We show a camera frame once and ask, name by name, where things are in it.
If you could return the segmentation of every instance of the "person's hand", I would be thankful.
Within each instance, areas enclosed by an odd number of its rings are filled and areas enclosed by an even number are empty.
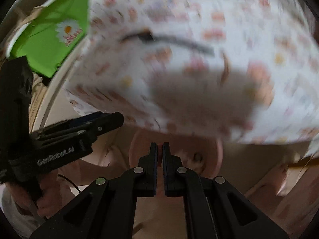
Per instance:
[[[57,170],[39,177],[39,185],[43,196],[37,201],[37,205],[38,215],[41,217],[50,218],[62,208],[60,184],[56,179]],[[14,183],[6,183],[6,187],[16,204],[20,208],[28,210],[31,197],[25,189]]]

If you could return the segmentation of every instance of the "white patterned cloth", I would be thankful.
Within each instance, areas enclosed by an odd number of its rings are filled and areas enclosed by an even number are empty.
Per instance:
[[[319,133],[319,50],[297,0],[90,0],[90,24],[64,86],[79,114],[240,143]],[[121,42],[145,31],[164,40]]]

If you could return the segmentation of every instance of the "pink bowl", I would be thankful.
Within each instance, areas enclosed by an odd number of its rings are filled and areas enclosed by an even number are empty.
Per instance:
[[[193,136],[180,136],[162,134],[154,131],[140,129],[132,140],[129,150],[130,167],[138,165],[141,156],[149,153],[152,142],[164,143],[169,142],[171,154],[182,150],[193,157],[196,152],[200,152],[204,158],[205,168],[201,176],[212,179],[220,171],[223,159],[223,147],[219,139],[205,139]]]

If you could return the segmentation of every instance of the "metal screw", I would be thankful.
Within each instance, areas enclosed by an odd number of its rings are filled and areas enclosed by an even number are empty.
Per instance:
[[[215,182],[218,183],[218,184],[224,184],[225,183],[225,179],[221,176],[218,176],[215,178]]]
[[[135,173],[142,173],[144,170],[142,167],[135,167],[133,170]]]
[[[103,185],[104,183],[106,183],[106,179],[105,179],[105,178],[97,178],[97,179],[95,180],[95,183],[96,183],[97,185]]]
[[[186,173],[186,172],[187,172],[187,169],[186,169],[185,167],[179,167],[179,168],[177,169],[177,171],[178,171],[179,173]]]

